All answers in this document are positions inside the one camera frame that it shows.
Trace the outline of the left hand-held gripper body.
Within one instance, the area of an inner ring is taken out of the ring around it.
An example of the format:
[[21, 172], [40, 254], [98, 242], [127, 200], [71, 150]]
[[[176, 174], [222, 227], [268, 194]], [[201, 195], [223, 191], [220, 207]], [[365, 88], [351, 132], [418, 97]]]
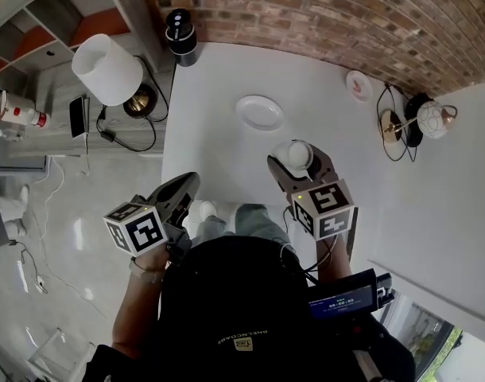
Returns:
[[162, 222], [155, 206], [126, 202], [103, 221], [114, 245], [134, 258], [166, 246], [171, 263], [179, 265], [192, 247], [186, 229]]

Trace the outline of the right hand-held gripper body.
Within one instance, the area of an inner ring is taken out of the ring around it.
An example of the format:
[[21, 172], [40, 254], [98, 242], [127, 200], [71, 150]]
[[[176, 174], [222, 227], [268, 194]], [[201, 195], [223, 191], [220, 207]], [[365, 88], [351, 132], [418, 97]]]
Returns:
[[344, 179], [291, 195], [293, 216], [314, 240], [324, 240], [351, 229], [354, 202]]

